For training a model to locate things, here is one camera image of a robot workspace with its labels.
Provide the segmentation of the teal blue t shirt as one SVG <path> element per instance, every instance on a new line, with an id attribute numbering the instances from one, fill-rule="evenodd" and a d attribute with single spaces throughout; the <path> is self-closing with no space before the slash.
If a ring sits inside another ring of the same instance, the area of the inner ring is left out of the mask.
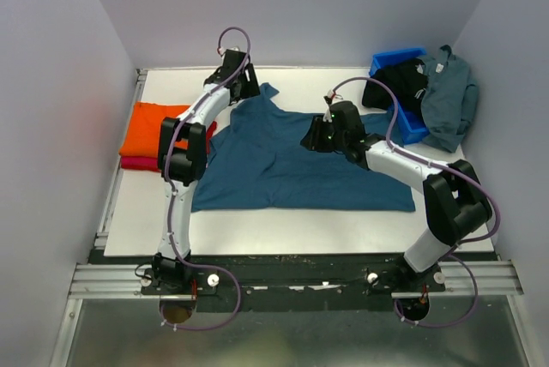
<path id="1" fill-rule="evenodd" d="M 193 197 L 195 212 L 262 208 L 414 211 L 411 189 L 366 171 L 338 153 L 301 146 L 312 114 L 284 111 L 264 83 L 241 102 L 210 141 L 208 167 Z"/>

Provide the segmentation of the grey blue t shirt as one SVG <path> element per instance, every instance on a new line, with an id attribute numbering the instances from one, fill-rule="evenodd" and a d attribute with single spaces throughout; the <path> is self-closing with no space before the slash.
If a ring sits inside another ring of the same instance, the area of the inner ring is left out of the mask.
<path id="1" fill-rule="evenodd" d="M 449 45 L 420 60 L 427 77 L 420 103 L 421 117 L 429 131 L 423 142 L 453 153 L 474 121 L 480 88 L 469 64 L 454 54 Z"/>

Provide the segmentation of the pink t shirt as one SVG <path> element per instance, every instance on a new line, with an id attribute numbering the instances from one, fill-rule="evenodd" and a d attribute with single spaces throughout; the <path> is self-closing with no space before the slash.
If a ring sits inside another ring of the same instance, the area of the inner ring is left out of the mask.
<path id="1" fill-rule="evenodd" d="M 206 135 L 207 153 L 210 152 L 210 141 L 216 129 L 217 129 L 217 123 L 212 122 L 212 124 L 208 128 L 207 135 Z M 141 156 L 141 155 L 139 156 L 122 155 L 121 167 L 126 170 L 134 170 L 134 171 L 153 171 L 153 172 L 160 171 L 158 168 L 157 159 L 155 157 L 148 157 L 148 156 Z"/>

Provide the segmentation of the orange t shirt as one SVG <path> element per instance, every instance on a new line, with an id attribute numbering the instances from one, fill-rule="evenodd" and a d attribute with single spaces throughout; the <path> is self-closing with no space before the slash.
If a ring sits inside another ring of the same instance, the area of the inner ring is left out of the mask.
<path id="1" fill-rule="evenodd" d="M 162 121 L 166 117 L 175 118 L 188 108 L 187 105 L 158 105 L 141 101 L 135 103 L 119 155 L 156 159 Z"/>

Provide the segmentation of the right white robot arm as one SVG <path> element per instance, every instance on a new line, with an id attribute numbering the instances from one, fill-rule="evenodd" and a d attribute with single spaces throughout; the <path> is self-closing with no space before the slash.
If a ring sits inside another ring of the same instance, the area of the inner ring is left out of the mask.
<path id="1" fill-rule="evenodd" d="M 347 100 L 312 118 L 301 146 L 318 153 L 342 153 L 349 162 L 423 195 L 427 228 L 403 253 L 403 264 L 394 272 L 395 283 L 404 291 L 423 285 L 427 270 L 492 217 L 490 202 L 467 161 L 441 164 L 366 132 L 358 109 Z"/>

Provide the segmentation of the black t shirt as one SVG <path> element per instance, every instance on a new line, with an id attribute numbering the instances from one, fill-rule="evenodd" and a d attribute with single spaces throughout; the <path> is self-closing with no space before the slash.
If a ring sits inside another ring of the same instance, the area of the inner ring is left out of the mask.
<path id="1" fill-rule="evenodd" d="M 371 78 L 387 86 L 403 110 L 422 118 L 421 102 L 428 87 L 428 77 L 424 69 L 424 62 L 415 57 L 395 65 L 385 66 L 377 70 Z M 388 110 L 393 101 L 383 87 L 368 81 L 361 103 L 366 108 Z"/>

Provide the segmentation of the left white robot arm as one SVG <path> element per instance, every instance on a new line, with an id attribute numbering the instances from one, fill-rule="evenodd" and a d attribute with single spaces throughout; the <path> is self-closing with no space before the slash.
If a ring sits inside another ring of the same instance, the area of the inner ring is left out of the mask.
<path id="1" fill-rule="evenodd" d="M 259 93 L 250 55 L 227 50 L 199 98 L 183 113 L 162 120 L 157 164 L 166 183 L 166 223 L 152 260 L 152 281 L 159 288 L 179 294 L 192 286 L 190 214 L 207 168 L 208 129 L 227 107 Z"/>

